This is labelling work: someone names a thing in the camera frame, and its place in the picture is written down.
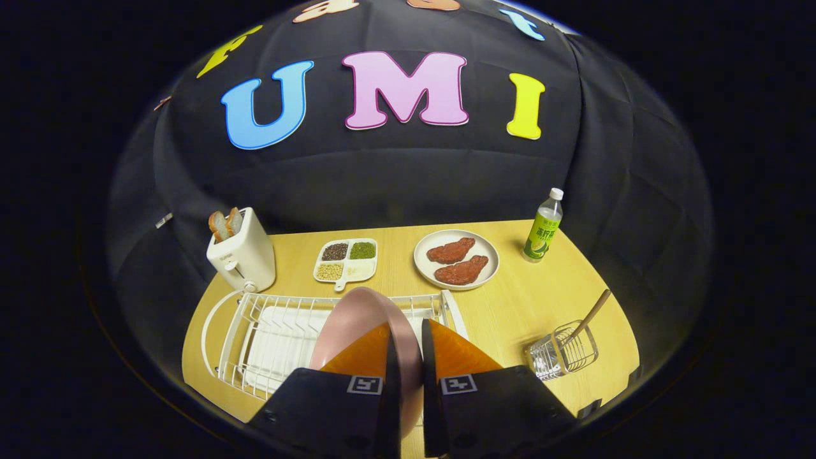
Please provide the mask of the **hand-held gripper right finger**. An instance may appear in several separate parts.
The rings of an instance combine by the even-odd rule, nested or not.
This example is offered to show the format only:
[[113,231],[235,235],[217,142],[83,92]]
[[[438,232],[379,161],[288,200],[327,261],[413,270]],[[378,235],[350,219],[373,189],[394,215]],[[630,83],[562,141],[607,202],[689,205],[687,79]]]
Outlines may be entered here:
[[530,458],[577,425],[527,366],[504,368],[432,319],[421,329],[426,457]]

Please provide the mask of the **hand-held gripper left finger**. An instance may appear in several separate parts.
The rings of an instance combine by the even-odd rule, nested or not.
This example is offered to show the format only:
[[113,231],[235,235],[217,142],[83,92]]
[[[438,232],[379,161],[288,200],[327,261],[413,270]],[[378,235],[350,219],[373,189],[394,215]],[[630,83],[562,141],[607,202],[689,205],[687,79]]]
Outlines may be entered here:
[[286,458],[400,456],[400,373],[382,323],[318,370],[298,368],[249,421]]

